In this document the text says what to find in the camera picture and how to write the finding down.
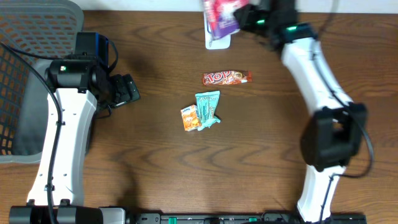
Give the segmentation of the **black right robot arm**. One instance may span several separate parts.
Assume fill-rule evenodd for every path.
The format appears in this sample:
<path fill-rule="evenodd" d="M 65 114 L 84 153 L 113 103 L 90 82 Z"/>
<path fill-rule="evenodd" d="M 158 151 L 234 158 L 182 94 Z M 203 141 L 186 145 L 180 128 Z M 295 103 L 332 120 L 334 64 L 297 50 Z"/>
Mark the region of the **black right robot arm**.
<path fill-rule="evenodd" d="M 374 150 L 365 130 L 367 109 L 340 87 L 322 52 L 324 28 L 299 22 L 295 1 L 260 1 L 233 12 L 240 29 L 269 39 L 282 64 L 293 76 L 310 119 L 300 139 L 307 165 L 302 194 L 290 223 L 353 223 L 355 218 L 335 218 L 331 201 L 341 178 L 359 179 L 369 174 L 347 174 L 346 168 L 365 141 L 370 160 Z"/>

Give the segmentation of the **orange chocolate bar wrapper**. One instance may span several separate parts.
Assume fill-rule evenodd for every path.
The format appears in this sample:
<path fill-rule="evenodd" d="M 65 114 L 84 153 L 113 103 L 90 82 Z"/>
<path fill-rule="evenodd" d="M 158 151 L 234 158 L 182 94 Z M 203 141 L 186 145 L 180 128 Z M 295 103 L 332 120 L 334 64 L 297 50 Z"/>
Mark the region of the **orange chocolate bar wrapper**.
<path fill-rule="evenodd" d="M 252 82 L 252 73 L 242 70 L 204 73 L 202 82 L 204 85 L 237 85 Z"/>

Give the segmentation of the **green wipes packet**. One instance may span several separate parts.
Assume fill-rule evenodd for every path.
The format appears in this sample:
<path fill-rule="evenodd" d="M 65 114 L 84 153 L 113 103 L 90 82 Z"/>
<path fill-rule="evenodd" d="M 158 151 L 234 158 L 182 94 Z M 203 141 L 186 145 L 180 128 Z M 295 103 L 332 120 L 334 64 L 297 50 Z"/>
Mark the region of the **green wipes packet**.
<path fill-rule="evenodd" d="M 221 120 L 215 116 L 216 107 L 218 106 L 220 91 L 210 91 L 205 93 L 197 93 L 197 107 L 199 112 L 199 119 L 201 126 L 199 131 L 210 128 L 215 123 L 220 123 Z"/>

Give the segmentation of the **orange snack box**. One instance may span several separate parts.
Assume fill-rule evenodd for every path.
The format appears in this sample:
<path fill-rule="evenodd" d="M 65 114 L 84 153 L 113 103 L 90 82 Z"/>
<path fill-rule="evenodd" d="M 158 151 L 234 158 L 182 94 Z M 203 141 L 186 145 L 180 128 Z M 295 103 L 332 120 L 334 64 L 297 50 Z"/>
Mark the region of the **orange snack box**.
<path fill-rule="evenodd" d="M 196 105 L 190 105 L 181 111 L 184 130 L 193 131 L 201 126 L 201 121 Z"/>

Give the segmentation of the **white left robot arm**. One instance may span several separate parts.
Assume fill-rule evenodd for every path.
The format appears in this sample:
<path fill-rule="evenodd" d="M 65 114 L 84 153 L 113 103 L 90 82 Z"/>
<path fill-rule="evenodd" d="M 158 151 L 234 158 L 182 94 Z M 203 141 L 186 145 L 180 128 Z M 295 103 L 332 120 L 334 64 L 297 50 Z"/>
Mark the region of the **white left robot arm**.
<path fill-rule="evenodd" d="M 43 75 L 30 69 L 48 93 L 47 130 L 27 203 L 11 207 L 9 223 L 134 223 L 126 208 L 84 206 L 83 164 L 96 114 L 140 98 L 132 76 L 110 74 L 113 46 L 97 32 L 79 32 L 71 55 L 51 60 Z"/>

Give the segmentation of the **purple red pad packet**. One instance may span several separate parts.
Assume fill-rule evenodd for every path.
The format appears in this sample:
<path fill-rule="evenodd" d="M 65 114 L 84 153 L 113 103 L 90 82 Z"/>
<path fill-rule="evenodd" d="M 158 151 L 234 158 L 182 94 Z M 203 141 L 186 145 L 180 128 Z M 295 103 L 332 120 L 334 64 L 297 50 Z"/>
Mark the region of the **purple red pad packet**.
<path fill-rule="evenodd" d="M 250 3 L 249 0 L 202 0 L 206 19 L 205 28 L 212 40 L 237 33 L 239 23 L 234 13 Z"/>

